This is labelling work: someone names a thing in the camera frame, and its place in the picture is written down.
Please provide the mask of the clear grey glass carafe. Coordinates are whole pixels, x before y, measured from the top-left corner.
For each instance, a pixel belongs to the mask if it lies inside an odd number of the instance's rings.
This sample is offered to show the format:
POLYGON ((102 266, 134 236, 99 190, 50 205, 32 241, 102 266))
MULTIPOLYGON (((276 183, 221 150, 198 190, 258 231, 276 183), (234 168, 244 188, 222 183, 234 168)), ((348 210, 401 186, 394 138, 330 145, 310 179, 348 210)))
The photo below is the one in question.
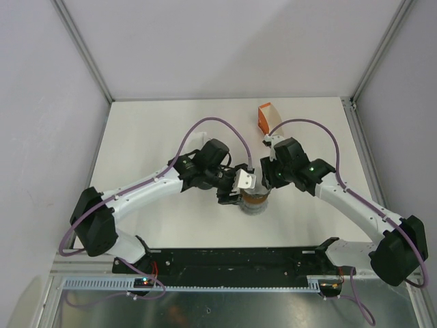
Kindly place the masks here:
POLYGON ((267 207, 268 207, 268 202, 262 202, 259 204, 241 202, 239 204, 240 210, 244 214, 250 215, 250 216, 256 216, 256 215, 260 215, 260 214, 264 213, 266 211, 267 207))

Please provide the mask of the white paper coffee filter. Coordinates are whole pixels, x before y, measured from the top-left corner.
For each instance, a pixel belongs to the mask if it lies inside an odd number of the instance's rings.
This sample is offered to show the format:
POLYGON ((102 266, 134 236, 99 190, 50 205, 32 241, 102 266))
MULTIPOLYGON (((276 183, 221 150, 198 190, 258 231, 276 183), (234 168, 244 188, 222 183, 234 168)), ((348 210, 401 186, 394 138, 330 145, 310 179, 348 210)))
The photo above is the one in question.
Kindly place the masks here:
POLYGON ((208 134, 205 131, 195 132, 195 133, 193 133, 193 138, 204 140, 204 139, 208 138, 208 134))

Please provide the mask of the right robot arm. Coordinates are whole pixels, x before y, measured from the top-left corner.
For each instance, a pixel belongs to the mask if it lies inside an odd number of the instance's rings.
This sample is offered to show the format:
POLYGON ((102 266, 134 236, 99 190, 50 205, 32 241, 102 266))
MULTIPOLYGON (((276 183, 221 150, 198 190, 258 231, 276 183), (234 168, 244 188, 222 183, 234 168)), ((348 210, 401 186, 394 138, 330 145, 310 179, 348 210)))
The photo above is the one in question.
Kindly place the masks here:
POLYGON ((414 215, 403 218, 342 187, 336 169, 322 159, 310 161, 294 138, 265 136, 270 154, 261 159, 262 184, 267 189, 294 185, 345 215, 370 239, 350 242, 334 237, 322 244, 315 267, 331 274, 338 267, 373 271, 383 282, 398 286, 428 258, 425 227, 414 215))

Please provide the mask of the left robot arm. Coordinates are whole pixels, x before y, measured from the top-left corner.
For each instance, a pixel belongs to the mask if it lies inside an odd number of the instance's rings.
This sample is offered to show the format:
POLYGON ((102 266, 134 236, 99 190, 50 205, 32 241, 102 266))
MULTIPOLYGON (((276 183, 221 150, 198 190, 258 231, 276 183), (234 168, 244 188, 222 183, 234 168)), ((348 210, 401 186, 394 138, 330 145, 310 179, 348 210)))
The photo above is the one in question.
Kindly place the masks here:
POLYGON ((121 231, 119 223, 152 202, 191 188, 216 189, 219 204, 237 204, 241 197, 234 185, 238 175, 247 172, 249 166, 224 164, 227 156, 229 148, 211 139, 201 149, 170 160, 156 175, 139 182, 107 192, 93 187, 84 190, 70 218, 84 252, 90 257, 111 254, 126 260, 136 273, 147 271, 151 257, 145 242, 121 231))

